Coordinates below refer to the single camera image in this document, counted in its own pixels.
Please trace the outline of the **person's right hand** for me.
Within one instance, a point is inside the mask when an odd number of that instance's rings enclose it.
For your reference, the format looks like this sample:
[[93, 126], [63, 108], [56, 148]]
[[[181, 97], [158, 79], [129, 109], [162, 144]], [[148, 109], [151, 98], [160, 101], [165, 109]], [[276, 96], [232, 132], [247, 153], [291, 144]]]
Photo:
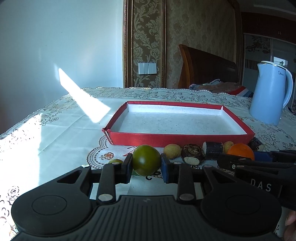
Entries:
[[284, 241], [296, 241], [296, 214], [291, 211], [285, 220], [285, 232], [283, 235]]

